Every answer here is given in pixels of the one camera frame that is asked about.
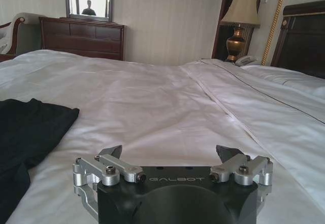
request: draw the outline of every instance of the table lamp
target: table lamp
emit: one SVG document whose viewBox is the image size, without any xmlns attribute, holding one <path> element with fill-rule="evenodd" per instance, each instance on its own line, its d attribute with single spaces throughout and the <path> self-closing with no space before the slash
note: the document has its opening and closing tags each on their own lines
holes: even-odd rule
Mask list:
<svg viewBox="0 0 325 224">
<path fill-rule="evenodd" d="M 234 35 L 227 39 L 228 57 L 225 61 L 235 62 L 245 46 L 243 27 L 259 27 L 256 8 L 257 0 L 233 0 L 221 25 L 234 26 Z"/>
</svg>

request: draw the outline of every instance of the dresser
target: dresser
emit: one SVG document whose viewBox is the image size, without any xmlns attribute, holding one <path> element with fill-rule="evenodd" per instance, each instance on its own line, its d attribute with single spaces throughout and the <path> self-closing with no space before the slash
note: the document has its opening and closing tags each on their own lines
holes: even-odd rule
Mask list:
<svg viewBox="0 0 325 224">
<path fill-rule="evenodd" d="M 40 17 L 42 49 L 124 60 L 125 26 L 112 22 Z"/>
</svg>

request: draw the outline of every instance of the metal bracket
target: metal bracket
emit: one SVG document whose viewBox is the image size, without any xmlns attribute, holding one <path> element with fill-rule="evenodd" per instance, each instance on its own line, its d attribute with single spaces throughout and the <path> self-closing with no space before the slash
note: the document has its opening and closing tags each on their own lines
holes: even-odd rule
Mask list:
<svg viewBox="0 0 325 224">
<path fill-rule="evenodd" d="M 244 154 L 236 154 L 223 164 L 211 167 L 210 179 L 213 182 L 228 182 L 230 174 L 245 163 L 247 163 L 247 157 Z"/>
<path fill-rule="evenodd" d="M 120 182 L 120 174 L 127 182 L 143 182 L 146 175 L 141 167 L 132 166 L 109 154 L 77 158 L 73 164 L 74 192 L 81 197 L 85 209 L 98 220 L 98 203 L 94 192 L 97 183 L 114 186 Z"/>
<path fill-rule="evenodd" d="M 116 167 L 127 182 L 138 183 L 146 180 L 146 174 L 141 167 L 130 165 L 109 154 L 99 155 L 99 162 Z"/>
<path fill-rule="evenodd" d="M 257 156 L 250 160 L 248 155 L 236 154 L 219 166 L 210 170 L 213 182 L 227 182 L 230 174 L 234 173 L 235 182 L 240 185 L 252 185 L 253 178 L 258 175 L 257 213 L 265 203 L 265 197 L 272 191 L 273 163 L 269 158 Z"/>
</svg>

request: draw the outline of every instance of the mirror frame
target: mirror frame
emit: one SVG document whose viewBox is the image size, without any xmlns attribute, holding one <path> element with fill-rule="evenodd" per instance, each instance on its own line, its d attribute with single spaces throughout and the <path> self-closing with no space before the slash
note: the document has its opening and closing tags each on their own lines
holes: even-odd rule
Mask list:
<svg viewBox="0 0 325 224">
<path fill-rule="evenodd" d="M 69 5 L 70 0 L 66 0 L 66 15 L 67 18 L 74 18 L 74 19 L 86 19 L 86 20 L 93 20 L 93 21 L 105 21 L 105 22 L 113 22 L 113 0 L 110 0 L 108 8 L 109 8 L 109 18 L 107 17 L 96 17 L 96 16 L 82 16 L 82 15 L 77 15 L 77 14 L 70 14 L 70 5 Z"/>
</svg>

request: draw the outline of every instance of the wooden headboard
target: wooden headboard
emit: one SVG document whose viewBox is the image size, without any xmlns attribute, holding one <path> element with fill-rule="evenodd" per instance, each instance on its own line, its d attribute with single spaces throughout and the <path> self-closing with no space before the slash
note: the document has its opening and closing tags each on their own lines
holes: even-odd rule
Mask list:
<svg viewBox="0 0 325 224">
<path fill-rule="evenodd" d="M 325 78 L 325 1 L 284 8 L 271 66 Z"/>
</svg>

